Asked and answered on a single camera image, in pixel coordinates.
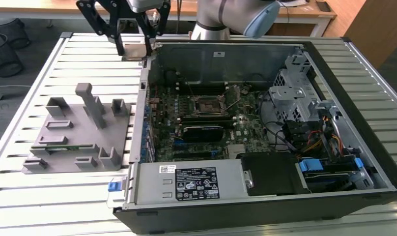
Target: slotted metal table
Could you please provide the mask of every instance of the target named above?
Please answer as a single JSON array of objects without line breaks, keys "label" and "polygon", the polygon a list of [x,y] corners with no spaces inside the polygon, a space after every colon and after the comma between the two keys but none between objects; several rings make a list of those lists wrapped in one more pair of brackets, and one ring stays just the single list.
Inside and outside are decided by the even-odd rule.
[{"label": "slotted metal table", "polygon": [[[183,35],[163,39],[186,39]],[[125,34],[123,42],[142,37]],[[266,37],[266,41],[311,41],[350,95],[383,146],[397,162],[397,94],[351,43],[337,38]],[[123,176],[114,172],[25,175],[22,162],[46,116],[51,96],[82,103],[77,83],[91,83],[91,93],[103,103],[123,98],[131,114],[126,132],[123,165],[127,166],[141,66],[121,62],[115,46],[94,34],[62,35],[0,141],[0,235],[134,235],[106,206],[107,182]],[[329,97],[326,88],[317,79]],[[317,236],[397,235],[397,201],[370,206],[335,220],[178,233],[179,235]]]}]

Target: power supply label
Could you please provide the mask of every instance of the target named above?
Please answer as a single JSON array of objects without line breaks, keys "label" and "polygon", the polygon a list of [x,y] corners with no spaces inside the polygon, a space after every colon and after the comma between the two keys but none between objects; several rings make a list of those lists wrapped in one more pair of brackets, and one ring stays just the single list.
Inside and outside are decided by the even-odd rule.
[{"label": "power supply label", "polygon": [[174,183],[178,201],[219,198],[215,167],[175,169]]}]

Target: motherboard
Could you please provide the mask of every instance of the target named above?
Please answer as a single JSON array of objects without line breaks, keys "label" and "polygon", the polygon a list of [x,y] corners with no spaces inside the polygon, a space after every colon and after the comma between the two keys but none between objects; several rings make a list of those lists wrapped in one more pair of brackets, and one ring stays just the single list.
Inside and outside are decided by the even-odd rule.
[{"label": "motherboard", "polygon": [[234,159],[271,149],[259,121],[263,90],[250,84],[151,85],[154,162]]}]

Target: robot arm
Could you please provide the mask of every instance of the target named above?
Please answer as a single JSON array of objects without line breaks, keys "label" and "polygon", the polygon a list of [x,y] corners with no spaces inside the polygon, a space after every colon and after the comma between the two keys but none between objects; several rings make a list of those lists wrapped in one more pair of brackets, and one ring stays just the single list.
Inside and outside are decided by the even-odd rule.
[{"label": "robot arm", "polygon": [[[98,2],[109,12],[109,23],[101,18],[94,3]],[[151,43],[157,35],[162,35],[170,11],[170,0],[78,0],[77,7],[86,18],[94,32],[106,35],[107,40],[115,44],[118,55],[123,55],[123,46],[118,28],[119,20],[135,19],[145,35],[146,55],[151,54]],[[146,10],[155,8],[159,20],[151,25]]]},{"label": "robot arm", "polygon": [[275,0],[198,0],[194,39],[223,39],[225,28],[259,38],[274,23],[278,10]]},{"label": "robot arm", "polygon": [[[94,8],[95,1],[110,14],[109,24]],[[275,0],[198,0],[194,39],[225,39],[214,37],[227,28],[250,38],[259,38],[271,27],[278,15]],[[118,21],[135,19],[145,35],[146,56],[151,54],[151,44],[162,35],[170,11],[170,0],[78,0],[77,7],[98,35],[106,35],[115,43],[118,55],[123,55]],[[157,25],[151,25],[146,11],[155,8],[159,13]]]}]

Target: mesh trash bin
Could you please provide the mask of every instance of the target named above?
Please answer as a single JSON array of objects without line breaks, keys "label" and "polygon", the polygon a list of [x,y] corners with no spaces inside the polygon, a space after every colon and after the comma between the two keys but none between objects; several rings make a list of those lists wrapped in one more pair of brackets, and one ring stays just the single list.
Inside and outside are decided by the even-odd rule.
[{"label": "mesh trash bin", "polygon": [[0,34],[0,77],[10,77],[23,69],[14,50],[6,44],[7,37]]},{"label": "mesh trash bin", "polygon": [[25,48],[30,44],[19,19],[0,18],[0,34],[6,35],[7,44],[14,49]]}]

